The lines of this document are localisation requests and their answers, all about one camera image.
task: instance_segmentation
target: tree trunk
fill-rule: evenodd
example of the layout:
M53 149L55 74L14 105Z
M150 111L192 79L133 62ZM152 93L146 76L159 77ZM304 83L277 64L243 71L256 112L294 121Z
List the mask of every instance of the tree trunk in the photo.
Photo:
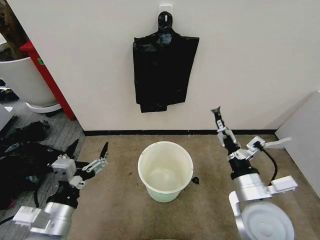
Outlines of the tree trunk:
M15 60L28 56L21 52L19 47L29 39L6 0L0 0L0 33L7 41Z

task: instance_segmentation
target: white wall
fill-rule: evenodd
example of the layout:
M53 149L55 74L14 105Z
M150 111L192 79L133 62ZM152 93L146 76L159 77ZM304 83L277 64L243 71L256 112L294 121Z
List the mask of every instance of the white wall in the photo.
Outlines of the white wall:
M276 129L320 88L319 0L8 0L84 130ZM157 30L200 37L185 103L140 113L132 43Z

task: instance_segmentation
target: white bucket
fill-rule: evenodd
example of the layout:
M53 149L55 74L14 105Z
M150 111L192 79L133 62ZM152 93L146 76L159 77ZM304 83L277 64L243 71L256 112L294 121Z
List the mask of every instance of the white bucket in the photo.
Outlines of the white bucket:
M149 195L156 201L174 200L190 182L194 165L189 153L170 141L148 146L138 161L138 173Z

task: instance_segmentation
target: white flower pot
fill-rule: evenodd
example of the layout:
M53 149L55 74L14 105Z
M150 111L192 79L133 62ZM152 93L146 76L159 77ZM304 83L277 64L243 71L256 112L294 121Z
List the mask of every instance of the white flower pot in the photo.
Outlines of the white flower pot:
M3 79L21 100L31 106L45 108L58 104L30 57L0 61L0 79Z

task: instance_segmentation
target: white cabinet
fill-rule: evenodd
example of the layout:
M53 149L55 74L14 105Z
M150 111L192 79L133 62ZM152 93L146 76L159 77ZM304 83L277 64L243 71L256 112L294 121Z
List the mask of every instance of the white cabinet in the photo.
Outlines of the white cabinet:
M312 94L275 135L292 138L285 149L320 197L320 91Z

